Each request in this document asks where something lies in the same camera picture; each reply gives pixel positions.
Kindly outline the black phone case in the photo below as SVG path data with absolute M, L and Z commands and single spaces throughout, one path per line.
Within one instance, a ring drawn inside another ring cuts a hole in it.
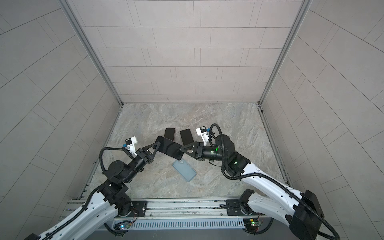
M 183 146 L 189 145 L 194 142 L 194 138 L 190 129 L 180 131 Z

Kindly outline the light blue phone case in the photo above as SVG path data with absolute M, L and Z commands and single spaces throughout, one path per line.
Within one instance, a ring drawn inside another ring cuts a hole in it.
M 197 175 L 197 172 L 184 159 L 176 160 L 173 167 L 186 182 L 190 182 Z

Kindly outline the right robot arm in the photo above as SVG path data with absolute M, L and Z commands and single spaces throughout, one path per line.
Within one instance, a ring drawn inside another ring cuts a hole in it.
M 307 190 L 304 193 L 284 185 L 264 173 L 235 150 L 227 135 L 216 137 L 215 146 L 193 142 L 182 146 L 181 151 L 198 161 L 222 162 L 224 176 L 229 180 L 241 180 L 267 195 L 245 191 L 239 203 L 244 214 L 264 214 L 287 225 L 300 240 L 315 240 L 322 226 L 324 213 L 317 196 Z

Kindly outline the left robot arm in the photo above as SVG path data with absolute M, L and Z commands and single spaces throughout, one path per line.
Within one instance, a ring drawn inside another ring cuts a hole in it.
M 102 148 L 99 161 L 107 180 L 92 190 L 86 202 L 64 220 L 39 235 L 30 234 L 26 238 L 28 240 L 84 240 L 116 216 L 129 215 L 133 205 L 126 193 L 128 190 L 126 184 L 142 172 L 145 165 L 153 162 L 160 146 L 160 142 L 155 142 L 139 148 L 135 156 L 126 147 Z M 123 151 L 132 160 L 129 164 L 114 161 L 106 168 L 103 162 L 103 154 L 106 150 Z

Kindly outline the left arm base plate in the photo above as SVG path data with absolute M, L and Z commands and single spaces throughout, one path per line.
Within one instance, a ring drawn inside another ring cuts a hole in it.
M 144 217 L 147 210 L 147 204 L 147 201 L 132 201 L 119 208 L 118 216 L 131 219 Z

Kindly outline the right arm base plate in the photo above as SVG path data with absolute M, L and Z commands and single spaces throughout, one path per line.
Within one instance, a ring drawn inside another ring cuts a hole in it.
M 225 207 L 227 209 L 228 216 L 245 216 L 240 207 L 239 200 L 226 200 Z

